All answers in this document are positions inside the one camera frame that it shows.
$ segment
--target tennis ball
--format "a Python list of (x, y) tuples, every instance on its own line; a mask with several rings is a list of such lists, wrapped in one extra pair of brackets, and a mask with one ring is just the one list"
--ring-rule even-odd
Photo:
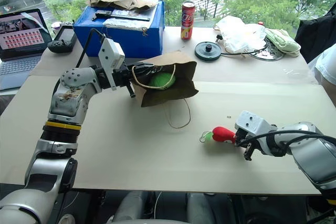
[[(151, 78), (151, 80), (149, 82), (149, 86), (152, 86), (152, 87), (162, 87), (162, 86), (166, 85), (167, 82), (169, 82), (171, 76), (172, 76), (171, 73), (156, 73)], [(173, 76), (173, 78), (169, 82), (169, 84), (166, 85), (164, 88), (160, 88), (160, 89), (163, 90), (163, 89), (167, 89), (167, 88), (171, 87), (175, 83), (175, 80), (176, 80), (176, 78), (175, 78), (175, 76)]]

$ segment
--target black device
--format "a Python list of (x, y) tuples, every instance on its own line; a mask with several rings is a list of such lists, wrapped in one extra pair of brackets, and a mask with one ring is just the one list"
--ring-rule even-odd
[(221, 53), (220, 46), (213, 42), (201, 42), (195, 47), (195, 55), (204, 61), (217, 60)]
[(77, 37), (73, 26), (62, 26), (55, 39), (48, 43), (48, 48), (50, 51), (58, 54), (71, 52), (76, 39)]

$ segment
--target red can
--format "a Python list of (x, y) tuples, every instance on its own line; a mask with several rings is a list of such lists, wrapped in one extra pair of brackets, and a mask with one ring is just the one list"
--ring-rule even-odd
[(185, 1), (182, 4), (181, 39), (190, 39), (193, 33), (195, 3)]

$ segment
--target paper bag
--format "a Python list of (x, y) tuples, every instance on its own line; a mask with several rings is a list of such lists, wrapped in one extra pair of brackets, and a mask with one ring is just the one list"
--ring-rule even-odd
[[(175, 65), (174, 76), (176, 79), (174, 84), (165, 90), (143, 88), (132, 80), (134, 93), (136, 99), (141, 103), (141, 107), (154, 106), (169, 100), (189, 98), (198, 93), (193, 82), (196, 61), (192, 61), (186, 54), (175, 51), (144, 60), (143, 62), (164, 66), (163, 71), (167, 73), (172, 73)], [(144, 85), (147, 85), (150, 81), (150, 77), (139, 77), (137, 79)]]
[(87, 0), (86, 4), (91, 7), (114, 7), (125, 10), (135, 9), (139, 12), (157, 5), (157, 3), (153, 1), (145, 0)]

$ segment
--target yellow ring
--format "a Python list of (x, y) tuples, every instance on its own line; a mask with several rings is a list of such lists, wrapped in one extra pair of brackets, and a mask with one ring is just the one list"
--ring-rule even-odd
[(53, 126), (53, 127), (59, 127), (59, 128), (65, 128), (65, 129), (71, 129), (71, 130), (77, 130), (80, 131), (81, 126), (71, 125), (71, 124), (65, 124), (65, 123), (55, 123), (55, 122), (46, 122), (46, 126)]
[(336, 205), (336, 199), (327, 199), (327, 201), (331, 205)]

